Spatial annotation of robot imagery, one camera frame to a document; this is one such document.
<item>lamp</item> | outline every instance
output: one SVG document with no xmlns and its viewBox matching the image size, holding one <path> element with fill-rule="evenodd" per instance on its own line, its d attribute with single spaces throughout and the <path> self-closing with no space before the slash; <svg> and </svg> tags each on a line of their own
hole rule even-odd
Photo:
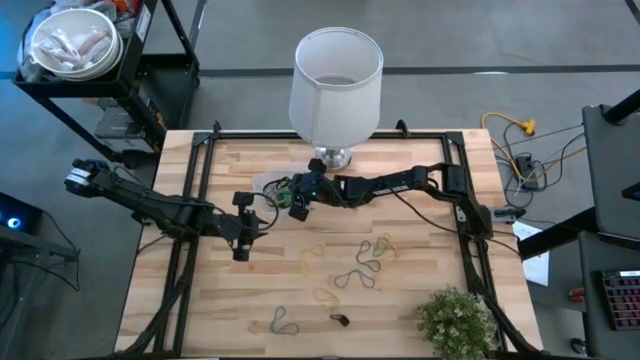
<svg viewBox="0 0 640 360">
<path fill-rule="evenodd" d="M 349 165 L 349 148 L 378 127 L 383 63 L 375 41 L 354 29 L 316 30 L 298 44 L 289 119 L 329 170 Z"/>
</svg>

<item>green plant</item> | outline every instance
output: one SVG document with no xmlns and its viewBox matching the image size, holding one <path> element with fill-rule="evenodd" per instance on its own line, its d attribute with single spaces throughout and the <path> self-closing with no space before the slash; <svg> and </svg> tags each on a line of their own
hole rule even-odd
<svg viewBox="0 0 640 360">
<path fill-rule="evenodd" d="M 418 330 L 443 360 L 480 360 L 495 342 L 497 325 L 482 299 L 454 287 L 418 307 Z"/>
</svg>

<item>wooden table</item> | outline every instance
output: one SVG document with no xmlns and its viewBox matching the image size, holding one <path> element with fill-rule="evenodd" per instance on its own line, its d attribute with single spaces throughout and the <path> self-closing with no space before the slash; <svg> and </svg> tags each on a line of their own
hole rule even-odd
<svg viewBox="0 0 640 360">
<path fill-rule="evenodd" d="M 504 205 L 488 132 L 463 133 L 478 201 L 490 207 Z M 181 193 L 192 134 L 168 133 L 156 191 Z M 312 156 L 311 146 L 301 140 L 216 141 L 207 200 L 234 211 L 233 193 L 252 191 L 255 175 L 292 163 L 304 167 Z M 443 161 L 442 156 L 441 144 L 434 140 L 369 140 L 354 148 L 353 162 L 344 173 L 372 177 L 418 164 L 431 165 Z M 195 178 L 194 196 L 199 172 Z M 431 220 L 455 228 L 451 204 L 420 192 L 402 196 Z M 260 209 L 258 213 L 270 218 L 270 213 Z M 496 229 L 510 230 L 504 224 Z M 399 259 L 383 261 L 382 271 L 372 273 L 356 263 L 355 255 L 363 240 L 375 242 L 384 233 L 391 235 Z M 158 235 L 157 228 L 147 228 L 140 246 Z M 516 247 L 509 236 L 495 239 Z M 138 256 L 116 350 L 130 345 L 159 308 L 170 244 L 171 240 L 163 240 Z M 323 256 L 301 255 L 302 250 L 316 245 L 322 245 Z M 309 273 L 300 262 L 301 256 L 308 259 Z M 525 338 L 542 348 L 520 260 L 495 245 L 489 246 L 489 257 L 499 303 Z M 345 289 L 337 289 L 330 281 L 354 268 L 371 274 L 375 288 L 363 287 L 358 278 L 352 278 Z M 283 214 L 269 235 L 256 241 L 251 261 L 246 263 L 231 260 L 224 240 L 201 238 L 183 355 L 431 356 L 432 347 L 420 340 L 416 330 L 414 309 L 428 301 L 434 290 L 447 285 L 466 288 L 457 236 L 426 224 L 394 196 L 377 198 L 357 209 L 314 204 L 304 223 Z M 318 287 L 339 297 L 337 313 L 347 315 L 350 326 L 328 319 L 326 310 L 331 303 L 314 297 L 313 290 Z M 299 325 L 298 335 L 270 332 L 278 306 L 287 310 L 283 323 Z M 170 321 L 167 339 L 173 339 L 173 325 Z"/>
</svg>

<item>black metal cart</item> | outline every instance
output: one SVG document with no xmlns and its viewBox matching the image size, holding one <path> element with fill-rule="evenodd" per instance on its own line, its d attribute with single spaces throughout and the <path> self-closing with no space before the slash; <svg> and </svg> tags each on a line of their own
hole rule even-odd
<svg viewBox="0 0 640 360">
<path fill-rule="evenodd" d="M 20 72 L 13 83 L 51 112 L 106 159 L 134 167 L 141 158 L 157 157 L 167 130 L 181 129 L 189 121 L 194 90 L 199 86 L 200 64 L 171 0 L 161 0 L 184 48 L 184 54 L 142 54 L 158 0 L 143 0 L 132 34 L 124 44 L 118 66 L 95 80 L 84 82 L 26 82 Z M 113 98 L 135 122 L 152 149 L 117 152 L 98 140 L 52 98 Z"/>
</svg>

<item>gray floor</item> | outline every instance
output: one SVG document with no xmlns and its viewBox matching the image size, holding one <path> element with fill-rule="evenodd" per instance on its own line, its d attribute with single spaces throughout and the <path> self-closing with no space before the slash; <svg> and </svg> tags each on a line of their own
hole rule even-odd
<svg viewBox="0 0 640 360">
<path fill-rule="evenodd" d="M 188 31 L 197 0 L 174 3 Z M 22 29 L 46 4 L 0 0 L 0 71 L 14 69 Z M 158 15 L 146 51 L 177 51 L 168 19 Z M 290 67 L 298 40 L 323 26 L 367 32 L 380 43 L 389 66 L 633 64 L 640 59 L 640 27 L 623 0 L 209 0 L 196 51 L 203 69 Z M 290 128 L 290 81 L 203 79 L 189 128 L 210 128 L 215 120 L 227 129 Z M 536 119 L 543 134 L 579 124 L 582 106 L 613 103 L 638 83 L 638 73 L 385 76 L 380 127 L 405 119 L 413 128 L 475 128 L 484 112 L 500 111 Z M 65 192 L 62 181 L 73 159 L 99 155 L 9 81 L 0 81 L 0 94 L 0 149 L 10 154 L 0 157 L 0 191 L 50 211 L 82 249 L 82 291 L 74 293 L 54 279 L 39 287 L 21 358 L 107 354 L 140 226 L 106 200 Z M 87 128 L 101 116 L 77 100 L 59 103 Z M 492 134 L 499 138 L 504 126 L 492 121 Z M 545 159 L 579 132 L 528 142 L 514 151 Z M 511 134 L 514 141 L 523 138 L 518 130 Z M 563 181 L 536 195 L 528 217 L 559 221 L 590 206 L 587 166 L 584 154 L 568 161 Z M 145 168 L 138 175 L 151 181 L 153 172 Z M 555 179 L 558 169 L 550 174 Z M 530 286 L 544 346 L 556 354 L 570 355 L 568 339 L 582 334 L 576 308 L 560 308 L 571 307 L 565 294 L 580 283 L 576 261 L 575 245 L 554 250 L 551 286 Z"/>
</svg>

